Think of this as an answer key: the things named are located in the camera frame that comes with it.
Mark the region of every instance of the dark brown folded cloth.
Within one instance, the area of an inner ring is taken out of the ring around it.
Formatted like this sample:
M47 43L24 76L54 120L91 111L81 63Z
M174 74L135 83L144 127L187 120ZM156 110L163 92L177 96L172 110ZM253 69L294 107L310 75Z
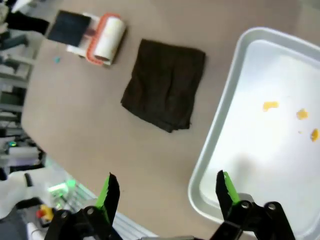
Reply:
M188 129L206 54L143 39L122 106L171 133Z

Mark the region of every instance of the baking tray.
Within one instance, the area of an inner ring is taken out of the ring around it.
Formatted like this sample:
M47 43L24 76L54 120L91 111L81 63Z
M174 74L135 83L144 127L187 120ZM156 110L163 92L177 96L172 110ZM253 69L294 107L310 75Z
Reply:
M265 102L278 108L263 111ZM280 202L297 239L320 237L320 48L269 28L252 28L236 45L229 75L191 176L194 209L217 223L219 170L239 193L263 206ZM308 118L299 120L305 109Z

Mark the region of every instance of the small blue object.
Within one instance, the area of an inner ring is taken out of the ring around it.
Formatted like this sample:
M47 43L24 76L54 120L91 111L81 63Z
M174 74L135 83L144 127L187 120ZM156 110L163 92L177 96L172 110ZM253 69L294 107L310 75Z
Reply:
M56 56L56 57L54 58L54 62L55 62L56 64L60 63L60 57L59 57L59 56Z

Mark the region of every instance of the metal sheet pan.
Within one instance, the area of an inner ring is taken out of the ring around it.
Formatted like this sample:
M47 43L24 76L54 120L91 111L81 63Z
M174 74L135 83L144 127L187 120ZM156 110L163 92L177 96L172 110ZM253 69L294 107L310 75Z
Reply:
M278 107L263 111L273 101ZM190 179L194 209L222 222L215 187L223 169L257 204L280 202L297 239L318 239L320 140L311 133L320 129L319 103L319 47L268 28L246 31Z

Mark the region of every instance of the white paper roll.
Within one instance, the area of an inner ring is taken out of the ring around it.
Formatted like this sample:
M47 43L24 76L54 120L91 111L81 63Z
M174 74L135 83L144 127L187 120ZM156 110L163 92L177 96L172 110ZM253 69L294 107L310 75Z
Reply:
M126 25L121 19L114 16L109 17L94 50L94 56L111 64L125 29Z

